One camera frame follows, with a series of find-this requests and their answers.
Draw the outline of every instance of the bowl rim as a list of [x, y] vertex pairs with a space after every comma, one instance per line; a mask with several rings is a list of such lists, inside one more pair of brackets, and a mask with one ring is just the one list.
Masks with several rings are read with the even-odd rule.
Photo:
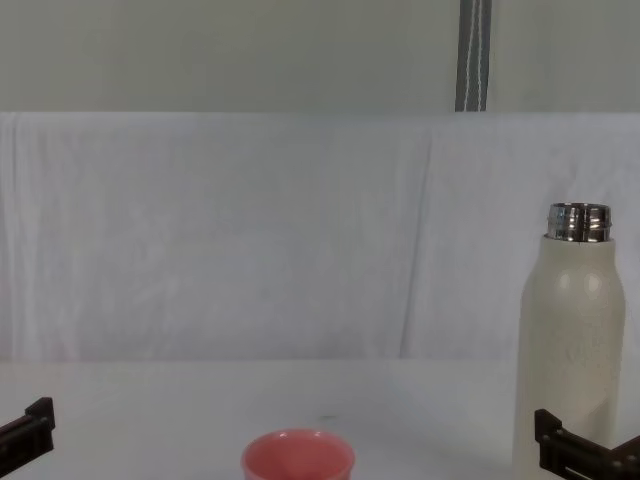
[[261, 435], [258, 438], [252, 440], [245, 447], [244, 451], [242, 452], [242, 460], [241, 460], [242, 468], [245, 471], [245, 473], [251, 474], [253, 478], [256, 480], [268, 480], [266, 478], [263, 478], [257, 475], [253, 470], [249, 468], [249, 466], [247, 465], [247, 455], [249, 454], [250, 450], [254, 448], [256, 445], [258, 445], [259, 443], [263, 443], [267, 440], [278, 440], [279, 438], [282, 438], [285, 436], [291, 436], [291, 435], [304, 437], [304, 438], [316, 437], [316, 438], [329, 440], [330, 443], [334, 444], [335, 446], [343, 450], [343, 452], [347, 456], [347, 465], [340, 471], [336, 472], [333, 476], [328, 477], [326, 480], [338, 480], [338, 479], [344, 478], [353, 469], [353, 466], [356, 461], [356, 455], [353, 451], [353, 447], [342, 437], [334, 433], [327, 432], [324, 430], [317, 430], [315, 428], [284, 428], [281, 430], [274, 430], [273, 432], [265, 433], [264, 435]]

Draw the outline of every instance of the white table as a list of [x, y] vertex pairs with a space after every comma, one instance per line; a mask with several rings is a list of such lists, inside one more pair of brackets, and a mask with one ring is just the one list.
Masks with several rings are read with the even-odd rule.
[[[640, 434], [637, 366], [623, 368], [621, 439]], [[15, 480], [236, 480], [250, 440], [292, 426], [350, 441], [354, 480], [506, 479], [513, 394], [512, 364], [0, 366], [0, 422], [40, 396], [57, 414], [55, 450]]]

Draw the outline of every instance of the white water bottle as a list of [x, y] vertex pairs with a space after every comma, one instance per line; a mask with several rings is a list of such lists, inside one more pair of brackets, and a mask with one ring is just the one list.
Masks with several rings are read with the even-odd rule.
[[547, 234], [522, 295], [513, 446], [514, 480], [557, 480], [539, 466], [534, 412], [610, 447], [625, 301], [605, 205], [551, 206]]

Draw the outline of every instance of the white cloth backdrop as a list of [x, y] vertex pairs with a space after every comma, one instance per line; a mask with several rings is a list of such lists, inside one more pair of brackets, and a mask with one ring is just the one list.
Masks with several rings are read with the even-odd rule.
[[0, 122], [4, 358], [512, 358], [565, 200], [613, 207], [640, 353], [640, 116]]
[[0, 143], [12, 358], [398, 356], [424, 122], [24, 114]]

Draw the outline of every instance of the pink bowl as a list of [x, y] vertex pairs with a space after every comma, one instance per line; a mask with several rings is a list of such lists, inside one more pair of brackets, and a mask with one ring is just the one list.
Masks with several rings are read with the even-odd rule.
[[317, 430], [268, 433], [242, 454], [246, 480], [349, 480], [354, 462], [347, 442]]

